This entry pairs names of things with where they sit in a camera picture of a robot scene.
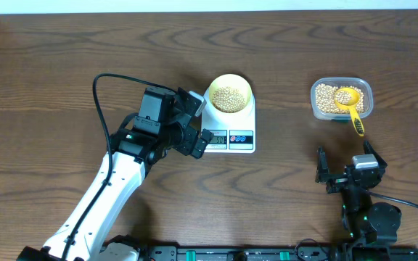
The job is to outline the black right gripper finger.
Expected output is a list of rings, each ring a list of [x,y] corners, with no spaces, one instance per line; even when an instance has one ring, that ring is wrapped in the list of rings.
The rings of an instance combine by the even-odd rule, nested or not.
[[[381,158],[381,156],[376,153],[376,151],[373,149],[372,145],[365,140],[363,143],[363,148],[364,148],[364,153],[365,154],[373,154],[375,159],[377,160],[377,163],[379,165],[379,167],[387,167],[387,162],[384,161],[383,158]]]
[[[317,150],[318,154],[318,163],[316,169],[315,181],[317,183],[323,183],[328,180],[329,177],[329,167],[327,164],[327,157],[324,149],[320,146]]]

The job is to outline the yellow measuring scoop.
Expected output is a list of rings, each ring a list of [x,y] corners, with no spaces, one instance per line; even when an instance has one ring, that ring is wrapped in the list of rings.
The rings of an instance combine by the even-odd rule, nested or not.
[[[365,134],[364,125],[356,109],[359,100],[359,92],[349,87],[339,88],[334,94],[334,102],[337,108],[349,113],[355,131],[360,137],[363,137]]]

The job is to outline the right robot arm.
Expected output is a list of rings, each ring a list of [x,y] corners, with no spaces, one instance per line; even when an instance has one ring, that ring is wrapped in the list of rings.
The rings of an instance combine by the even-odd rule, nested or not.
[[[351,236],[350,241],[332,247],[331,260],[389,260],[390,245],[397,242],[401,210],[385,202],[374,203],[369,191],[382,181],[388,164],[368,141],[363,148],[364,153],[352,157],[352,163],[338,174],[329,171],[324,149],[317,150],[315,181],[324,183],[328,194],[341,194],[343,227]]]

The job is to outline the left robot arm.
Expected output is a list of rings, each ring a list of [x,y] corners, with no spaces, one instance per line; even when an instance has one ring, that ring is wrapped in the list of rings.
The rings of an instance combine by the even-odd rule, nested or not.
[[[148,87],[137,113],[107,138],[107,153],[93,183],[61,228],[41,249],[25,247],[19,260],[140,260],[137,246],[105,241],[128,198],[170,149],[201,158],[213,134],[190,123],[203,96],[182,88]]]

